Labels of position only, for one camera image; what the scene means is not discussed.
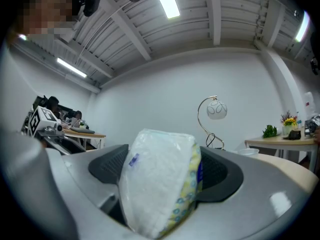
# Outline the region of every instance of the corrugated metal ceiling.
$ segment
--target corrugated metal ceiling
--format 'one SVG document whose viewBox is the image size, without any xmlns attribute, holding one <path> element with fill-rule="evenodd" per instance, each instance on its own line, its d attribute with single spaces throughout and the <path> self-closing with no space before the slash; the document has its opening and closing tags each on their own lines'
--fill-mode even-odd
<svg viewBox="0 0 320 240">
<path fill-rule="evenodd" d="M 137 3 L 128 2 L 129 0 L 114 1 L 120 7 L 123 6 L 125 15 L 150 48 L 151 57 L 157 57 L 155 55 L 164 54 L 168 50 L 174 53 L 175 48 L 178 51 L 183 46 L 190 50 L 201 48 L 194 44 L 202 43 L 207 48 L 208 42 L 212 40 L 207 0 L 176 0 L 180 17 L 172 19 L 166 17 L 159 0 L 141 0 Z M 220 4 L 222 44 L 230 40 L 253 42 L 255 38 L 260 39 L 269 0 L 220 0 Z M 284 21 L 274 47 L 289 52 L 292 45 L 302 45 L 294 42 L 302 19 L 294 17 L 292 13 L 298 9 L 294 2 L 288 0 L 286 6 Z M 122 28 L 112 18 L 108 19 L 111 14 L 112 10 L 106 12 L 99 8 L 90 18 L 82 16 L 73 39 L 116 73 L 145 63 L 146 60 Z M 73 65 L 77 60 L 77 56 L 54 42 L 53 38 L 44 40 L 35 37 L 32 42 Z M 299 58 L 303 60 L 310 56 L 311 47 L 306 43 L 299 53 Z M 78 67 L 95 81 L 100 82 L 105 78 L 105 75 L 81 59 Z"/>
</svg>

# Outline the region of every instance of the blue label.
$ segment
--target blue label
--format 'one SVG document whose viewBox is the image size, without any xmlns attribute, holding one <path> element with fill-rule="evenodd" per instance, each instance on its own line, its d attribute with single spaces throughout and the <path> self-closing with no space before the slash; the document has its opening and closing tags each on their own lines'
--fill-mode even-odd
<svg viewBox="0 0 320 240">
<path fill-rule="evenodd" d="M 129 162 L 129 165 L 131 167 L 135 164 L 135 162 L 137 161 L 138 157 L 139 157 L 139 154 L 136 153 L 135 156 L 131 159 L 131 161 Z"/>
<path fill-rule="evenodd" d="M 204 178 L 204 171 L 203 171 L 203 168 L 202 168 L 202 161 L 199 163 L 199 167 L 198 167 L 198 175 L 197 175 L 197 181 L 198 183 L 200 181 L 202 181 Z"/>
</svg>

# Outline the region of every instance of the curved metal lamp stand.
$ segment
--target curved metal lamp stand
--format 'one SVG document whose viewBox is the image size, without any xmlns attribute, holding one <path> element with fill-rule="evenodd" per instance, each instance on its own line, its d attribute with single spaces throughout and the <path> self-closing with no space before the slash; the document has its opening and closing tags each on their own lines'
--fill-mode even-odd
<svg viewBox="0 0 320 240">
<path fill-rule="evenodd" d="M 208 147 L 215 139 L 218 139 L 218 140 L 221 141 L 221 143 L 222 143 L 222 148 L 221 148 L 221 149 L 224 149 L 224 147 L 225 147 L 224 141 L 223 141 L 222 139 L 220 139 L 219 137 L 217 137 L 213 132 L 208 131 L 208 130 L 201 124 L 200 119 L 199 119 L 199 110 L 200 110 L 201 105 L 202 105 L 206 100 L 209 100 L 209 99 L 212 99 L 212 98 L 213 98 L 214 101 L 217 100 L 217 96 L 215 95 L 215 96 L 210 96 L 210 97 L 208 97 L 208 98 L 205 98 L 205 99 L 200 103 L 200 105 L 199 105 L 199 107 L 198 107 L 198 113 L 197 113 L 198 122 L 199 122 L 200 126 L 202 127 L 202 129 L 204 129 L 205 133 L 208 135 L 208 137 L 206 138 L 206 142 L 205 142 L 205 143 L 206 143 L 206 146 Z"/>
</svg>

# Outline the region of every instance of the green plant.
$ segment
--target green plant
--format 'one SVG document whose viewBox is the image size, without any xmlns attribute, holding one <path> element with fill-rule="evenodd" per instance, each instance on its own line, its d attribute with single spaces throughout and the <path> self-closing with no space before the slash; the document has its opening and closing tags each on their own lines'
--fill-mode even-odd
<svg viewBox="0 0 320 240">
<path fill-rule="evenodd" d="M 270 138 L 277 135 L 277 128 L 273 127 L 272 125 L 268 124 L 263 132 L 263 138 Z"/>
</svg>

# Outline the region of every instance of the potted plant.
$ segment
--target potted plant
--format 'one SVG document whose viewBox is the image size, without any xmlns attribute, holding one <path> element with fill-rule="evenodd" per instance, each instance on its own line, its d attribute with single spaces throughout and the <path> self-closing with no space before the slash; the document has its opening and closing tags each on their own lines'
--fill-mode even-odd
<svg viewBox="0 0 320 240">
<path fill-rule="evenodd" d="M 271 138 L 277 136 L 277 128 L 268 124 L 263 132 L 262 138 Z"/>
<path fill-rule="evenodd" d="M 85 129 L 86 127 L 87 126 L 86 126 L 86 124 L 84 122 L 81 122 L 80 125 L 79 125 L 79 128 L 84 128 Z"/>
<path fill-rule="evenodd" d="M 297 117 L 292 116 L 290 111 L 286 114 L 281 115 L 281 123 L 283 124 L 282 133 L 283 135 L 288 135 L 292 130 L 298 127 L 297 125 Z"/>
</svg>

